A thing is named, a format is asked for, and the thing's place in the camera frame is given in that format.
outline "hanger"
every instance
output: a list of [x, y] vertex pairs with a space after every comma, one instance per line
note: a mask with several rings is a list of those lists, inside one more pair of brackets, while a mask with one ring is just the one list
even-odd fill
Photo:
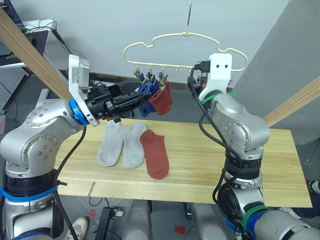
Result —
[[151, 63], [151, 62], [140, 62], [140, 61], [128, 60], [128, 58], [127, 58], [127, 50], [132, 48], [132, 47], [134, 47], [134, 46], [137, 46], [137, 45], [143, 45], [147, 49], [153, 48], [155, 46], [155, 41], [158, 40], [158, 39], [162, 39], [162, 38], [175, 37], [175, 36], [184, 36], [184, 37], [196, 36], [196, 37], [207, 39], [207, 40], [210, 40], [210, 41], [216, 43], [216, 50], [221, 52], [221, 53], [225, 53], [227, 51], [233, 51], [235, 53], [240, 54], [244, 58], [244, 66], [243, 66], [243, 68], [231, 69], [231, 71], [233, 71], [233, 72], [241, 72], [242, 70], [244, 70], [248, 65], [248, 57], [242, 51], [237, 50], [237, 49], [232, 48], [232, 47], [228, 47], [226, 49], [220, 49], [220, 42], [218, 40], [216, 40], [215, 38], [212, 38], [212, 37], [209, 37], [209, 36], [206, 36], [206, 35], [203, 35], [203, 34], [199, 34], [199, 33], [189, 32], [189, 22], [190, 22], [190, 15], [191, 15], [191, 7], [192, 7], [192, 0], [190, 0], [188, 21], [187, 21], [187, 25], [186, 25], [186, 30], [184, 32], [181, 32], [181, 33], [169, 33], [169, 34], [156, 36], [156, 37], [154, 37], [152, 39], [152, 44], [151, 45], [147, 45], [143, 41], [132, 43], [132, 44], [128, 45], [127, 47], [125, 47], [125, 49], [123, 50], [124, 60], [126, 60], [130, 64], [135, 64], [137, 68], [139, 68], [140, 65], [148, 65], [150, 69], [152, 69], [153, 66], [160, 66], [163, 71], [165, 70], [166, 67], [173, 67], [175, 71], [178, 71], [179, 68], [187, 68], [188, 72], [190, 72], [191, 69], [194, 66], [176, 65], [176, 64], [164, 64], [164, 63]]

